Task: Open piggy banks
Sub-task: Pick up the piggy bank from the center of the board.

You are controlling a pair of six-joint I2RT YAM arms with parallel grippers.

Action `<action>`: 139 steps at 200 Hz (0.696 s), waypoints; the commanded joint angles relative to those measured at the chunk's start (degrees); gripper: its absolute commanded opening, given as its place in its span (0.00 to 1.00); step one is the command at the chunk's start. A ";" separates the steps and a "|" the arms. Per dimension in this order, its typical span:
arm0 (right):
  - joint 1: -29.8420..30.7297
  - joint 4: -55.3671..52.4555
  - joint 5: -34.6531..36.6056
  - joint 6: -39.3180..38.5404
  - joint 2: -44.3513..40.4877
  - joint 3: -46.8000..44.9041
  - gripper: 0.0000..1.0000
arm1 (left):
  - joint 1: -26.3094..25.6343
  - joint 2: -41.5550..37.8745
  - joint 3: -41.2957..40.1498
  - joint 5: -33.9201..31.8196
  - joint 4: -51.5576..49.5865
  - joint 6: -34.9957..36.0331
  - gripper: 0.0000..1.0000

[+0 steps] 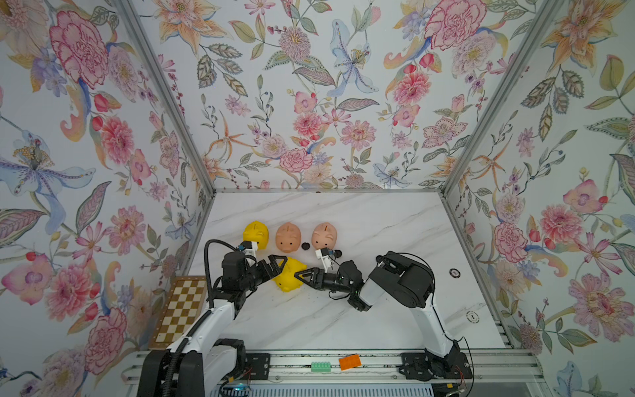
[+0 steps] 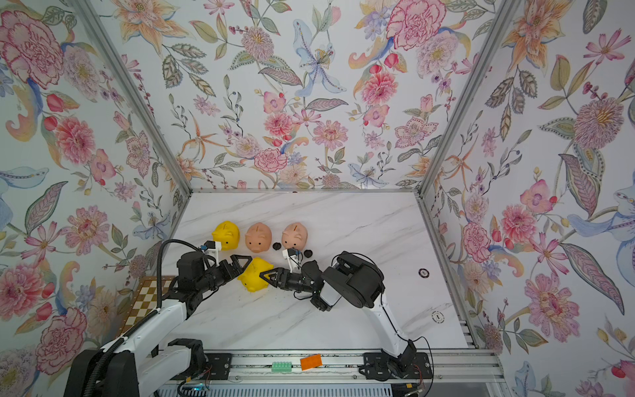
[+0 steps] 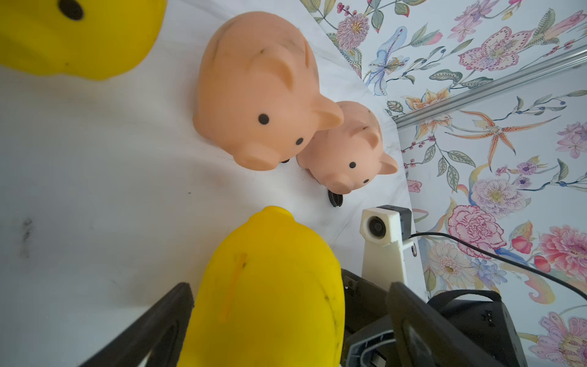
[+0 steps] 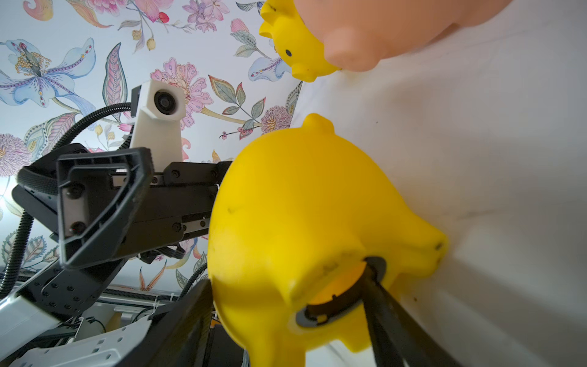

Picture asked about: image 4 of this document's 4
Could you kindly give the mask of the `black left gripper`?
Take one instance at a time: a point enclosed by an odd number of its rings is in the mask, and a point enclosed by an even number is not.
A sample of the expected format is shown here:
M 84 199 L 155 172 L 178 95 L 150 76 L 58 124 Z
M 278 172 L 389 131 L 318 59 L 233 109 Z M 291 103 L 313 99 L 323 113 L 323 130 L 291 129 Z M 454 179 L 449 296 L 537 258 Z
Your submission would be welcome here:
M 16 295 L 59 321 L 92 306 L 130 258 L 183 257 L 209 230 L 232 162 L 172 162 L 156 172 L 148 148 L 58 148 L 18 172 L 16 203 L 53 233 L 59 257 Z

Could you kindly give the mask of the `pink piggy bank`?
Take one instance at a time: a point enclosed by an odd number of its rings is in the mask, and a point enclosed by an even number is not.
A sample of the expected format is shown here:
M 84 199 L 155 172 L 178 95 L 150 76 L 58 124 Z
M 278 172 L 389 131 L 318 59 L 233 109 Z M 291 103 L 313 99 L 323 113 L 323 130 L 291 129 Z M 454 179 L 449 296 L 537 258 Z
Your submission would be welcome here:
M 417 50 L 452 27 L 474 27 L 509 6 L 498 0 L 297 1 L 324 57 L 343 70 L 364 72 Z

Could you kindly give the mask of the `yellow piggy bank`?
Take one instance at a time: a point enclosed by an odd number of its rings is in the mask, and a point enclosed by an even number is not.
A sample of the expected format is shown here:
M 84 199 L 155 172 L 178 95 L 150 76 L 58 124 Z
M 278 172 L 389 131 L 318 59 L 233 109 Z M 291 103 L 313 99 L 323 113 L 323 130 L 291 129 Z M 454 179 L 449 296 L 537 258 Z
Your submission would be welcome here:
M 324 45 L 309 31 L 290 0 L 266 1 L 260 11 L 263 23 L 259 34 L 272 39 L 280 58 L 292 76 L 311 83 L 339 70 L 324 56 Z
M 432 275 L 448 238 L 405 203 L 379 166 L 311 114 L 254 140 L 231 163 L 212 210 L 215 307 L 254 366 L 303 366 L 334 340 L 371 344 L 359 278 L 391 290 Z

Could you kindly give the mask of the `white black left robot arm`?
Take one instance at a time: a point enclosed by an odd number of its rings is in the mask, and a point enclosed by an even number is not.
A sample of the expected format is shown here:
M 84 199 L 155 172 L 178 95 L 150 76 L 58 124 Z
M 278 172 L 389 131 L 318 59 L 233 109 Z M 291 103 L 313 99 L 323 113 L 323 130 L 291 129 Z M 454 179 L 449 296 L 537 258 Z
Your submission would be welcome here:
M 188 281 L 117 330 L 84 317 L 131 258 L 182 258 L 209 232 L 229 162 L 153 165 L 147 148 L 71 144 L 18 174 L 17 202 L 57 237 L 57 258 L 1 302 L 1 356 L 13 366 L 200 366 L 212 288 Z

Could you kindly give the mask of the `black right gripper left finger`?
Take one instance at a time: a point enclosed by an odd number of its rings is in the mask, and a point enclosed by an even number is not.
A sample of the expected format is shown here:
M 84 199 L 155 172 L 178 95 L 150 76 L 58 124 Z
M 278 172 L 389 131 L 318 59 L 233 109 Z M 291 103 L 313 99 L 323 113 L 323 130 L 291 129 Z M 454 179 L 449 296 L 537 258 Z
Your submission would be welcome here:
M 118 366 L 201 366 L 212 321 L 212 286 L 204 279 L 177 302 Z

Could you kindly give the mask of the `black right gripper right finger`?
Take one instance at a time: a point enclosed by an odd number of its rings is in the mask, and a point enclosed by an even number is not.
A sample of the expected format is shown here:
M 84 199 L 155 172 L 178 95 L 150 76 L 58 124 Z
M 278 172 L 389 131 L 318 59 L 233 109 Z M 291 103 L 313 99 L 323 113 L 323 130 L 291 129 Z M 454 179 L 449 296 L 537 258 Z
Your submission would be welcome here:
M 385 290 L 370 265 L 362 276 L 362 303 L 377 366 L 460 366 Z

